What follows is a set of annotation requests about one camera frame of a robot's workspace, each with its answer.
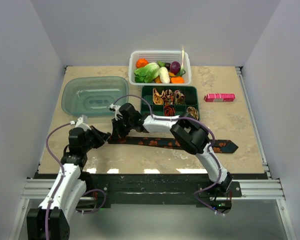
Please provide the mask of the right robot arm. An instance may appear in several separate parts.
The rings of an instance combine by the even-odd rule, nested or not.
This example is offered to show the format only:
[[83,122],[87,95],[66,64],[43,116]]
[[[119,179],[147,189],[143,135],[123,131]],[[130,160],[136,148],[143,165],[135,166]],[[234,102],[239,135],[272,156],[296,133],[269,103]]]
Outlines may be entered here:
[[223,167],[213,150],[213,139],[209,139],[208,128],[193,118],[189,113],[181,116],[159,117],[141,114],[130,103],[111,104],[114,112],[112,119],[112,139],[123,139],[131,130],[139,133],[171,133],[180,147],[191,155],[195,155],[206,169],[213,182],[213,192],[220,197],[231,190],[233,176]]

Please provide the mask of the dark orange floral tie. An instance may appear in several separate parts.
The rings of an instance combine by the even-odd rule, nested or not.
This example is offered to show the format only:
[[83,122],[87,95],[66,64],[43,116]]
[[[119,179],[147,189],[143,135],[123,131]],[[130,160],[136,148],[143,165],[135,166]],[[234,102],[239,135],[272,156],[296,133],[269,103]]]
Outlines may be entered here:
[[[113,145],[137,145],[137,146],[151,146],[157,148],[166,148],[174,150],[182,150],[180,144],[174,138],[168,137],[136,137],[126,136],[126,142],[124,144]],[[220,154],[233,154],[239,147],[231,140],[217,139],[212,146],[215,153]]]

